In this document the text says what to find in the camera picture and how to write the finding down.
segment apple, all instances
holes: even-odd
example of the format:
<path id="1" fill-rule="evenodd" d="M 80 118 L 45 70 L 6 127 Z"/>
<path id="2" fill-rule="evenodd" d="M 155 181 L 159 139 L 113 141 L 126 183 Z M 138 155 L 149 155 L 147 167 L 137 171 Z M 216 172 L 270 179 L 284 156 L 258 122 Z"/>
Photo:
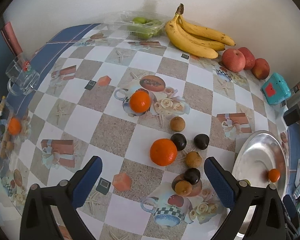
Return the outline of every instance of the apple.
<path id="1" fill-rule="evenodd" d="M 182 207 L 183 203 L 184 203 L 184 199 L 183 197 L 179 196 L 179 195 L 172 195 L 169 199 L 168 199 L 168 204 L 170 205 L 176 205 L 177 207 Z"/>
<path id="2" fill-rule="evenodd" d="M 225 67 L 233 72 L 240 72 L 246 65 L 246 59 L 237 49 L 226 49 L 222 54 L 222 62 Z"/>
<path id="3" fill-rule="evenodd" d="M 244 55 L 244 58 L 246 59 L 246 65 L 244 66 L 244 69 L 245 70 L 252 69 L 254 64 L 256 63 L 256 59 L 255 59 L 254 55 L 246 47 L 241 47 L 238 50 L 242 52 L 242 54 Z"/>
<path id="4" fill-rule="evenodd" d="M 266 79 L 270 73 L 270 67 L 264 58 L 257 58 L 251 71 L 256 78 Z"/>

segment metal tray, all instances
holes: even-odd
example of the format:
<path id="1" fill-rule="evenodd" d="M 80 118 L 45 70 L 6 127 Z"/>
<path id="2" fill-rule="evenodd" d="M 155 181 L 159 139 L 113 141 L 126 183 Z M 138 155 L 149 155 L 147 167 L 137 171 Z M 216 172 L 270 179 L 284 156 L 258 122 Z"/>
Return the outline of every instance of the metal tray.
<path id="1" fill-rule="evenodd" d="M 274 135 L 260 130 L 253 133 L 243 144 L 234 163 L 232 175 L 237 180 L 249 180 L 253 187 L 266 187 L 269 184 L 267 172 L 273 168 L 277 168 L 281 174 L 275 185 L 282 199 L 286 194 L 289 178 L 285 156 Z M 244 236 L 254 210 L 255 206 L 249 208 L 237 236 Z"/>

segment table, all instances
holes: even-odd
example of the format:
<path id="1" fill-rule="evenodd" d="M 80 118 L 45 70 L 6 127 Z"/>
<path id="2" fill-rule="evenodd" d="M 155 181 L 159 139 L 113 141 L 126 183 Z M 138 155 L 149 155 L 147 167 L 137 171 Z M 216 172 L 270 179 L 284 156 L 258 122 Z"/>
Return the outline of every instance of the table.
<path id="1" fill-rule="evenodd" d="M 198 168 L 202 172 L 198 196 L 178 198 L 170 192 L 174 178 L 187 169 L 185 154 L 195 150 L 203 159 L 214 156 L 231 171 L 252 132 L 268 130 L 282 143 L 275 110 L 260 91 L 264 82 L 251 71 L 227 71 L 221 57 L 189 55 L 164 35 L 150 40 L 160 46 L 135 41 L 135 36 L 120 29 L 81 25 L 59 33 L 31 61 L 41 72 L 37 92 L 8 96 L 17 115 L 31 120 L 31 135 L 15 148 L 9 166 L 22 176 L 26 191 L 20 199 L 34 183 L 45 187 L 70 179 L 97 155 L 103 161 L 101 178 L 78 209 L 96 239 L 210 239 L 226 212 L 203 172 L 203 163 Z M 87 90 L 90 81 L 95 84 Z M 136 116 L 127 100 L 140 89 L 149 93 L 152 106 Z M 186 149 L 178 152 L 173 164 L 157 166 L 149 158 L 150 146 L 171 137 L 169 121 L 178 115 L 186 121 L 181 132 Z M 199 133 L 210 137 L 206 150 L 194 146 Z M 288 144 L 284 146 L 288 154 Z M 120 192 L 112 182 L 114 175 L 123 172 L 132 186 Z M 2 181 L 11 179 L 7 174 Z M 22 213 L 23 202 L 14 200 Z M 155 216 L 166 212 L 167 217 L 155 221 L 153 206 Z M 58 210 L 53 212 L 64 226 Z M 181 222 L 171 226 L 178 220 L 175 217 Z"/>

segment banana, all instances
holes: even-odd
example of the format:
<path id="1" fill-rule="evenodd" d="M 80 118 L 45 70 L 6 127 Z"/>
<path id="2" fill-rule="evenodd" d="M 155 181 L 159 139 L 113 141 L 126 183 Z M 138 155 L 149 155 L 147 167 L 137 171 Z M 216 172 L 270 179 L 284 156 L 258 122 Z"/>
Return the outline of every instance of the banana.
<path id="1" fill-rule="evenodd" d="M 202 37 L 202 36 L 199 36 L 199 35 L 195 35 L 195 34 L 190 34 L 191 36 L 194 36 L 196 37 L 197 39 L 200 39 L 200 40 L 204 40 L 204 41 L 212 41 L 212 39 L 209 39 L 209 38 L 205 38 L 205 37 Z"/>
<path id="2" fill-rule="evenodd" d="M 182 16 L 183 9 L 184 9 L 183 4 L 180 4 L 180 7 L 181 8 L 178 11 L 180 12 L 181 26 L 187 33 L 202 36 L 205 38 L 209 38 L 214 41 L 219 41 L 219 42 L 229 45 L 229 46 L 235 45 L 234 40 L 222 32 L 210 29 L 208 27 L 197 26 L 197 25 L 186 22 Z"/>
<path id="3" fill-rule="evenodd" d="M 171 21 L 167 22 L 165 25 L 166 33 L 173 45 L 185 52 L 198 57 L 217 58 L 218 53 L 216 51 L 211 48 L 191 42 L 179 32 L 177 26 L 179 16 L 180 14 L 176 13 L 174 18 Z"/>
<path id="4" fill-rule="evenodd" d="M 221 51 L 221 50 L 225 50 L 225 45 L 219 41 L 204 41 L 201 39 L 198 39 L 194 36 L 192 36 L 191 34 L 187 33 L 180 25 L 179 23 L 180 21 L 177 21 L 177 27 L 178 27 L 178 31 L 181 33 L 182 36 L 184 36 L 186 39 L 188 39 L 189 41 L 198 44 L 198 45 L 202 45 L 208 48 L 212 48 L 215 51 Z"/>

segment small teal device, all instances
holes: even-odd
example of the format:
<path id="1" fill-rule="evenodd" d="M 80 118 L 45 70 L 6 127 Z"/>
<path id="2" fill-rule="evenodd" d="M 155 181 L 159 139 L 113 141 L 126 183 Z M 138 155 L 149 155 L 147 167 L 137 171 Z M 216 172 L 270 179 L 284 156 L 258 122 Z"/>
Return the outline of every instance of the small teal device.
<path id="1" fill-rule="evenodd" d="M 266 96 L 269 105 L 277 105 L 291 96 L 291 91 L 286 81 L 278 73 L 273 73 L 268 81 L 263 84 L 261 90 Z"/>

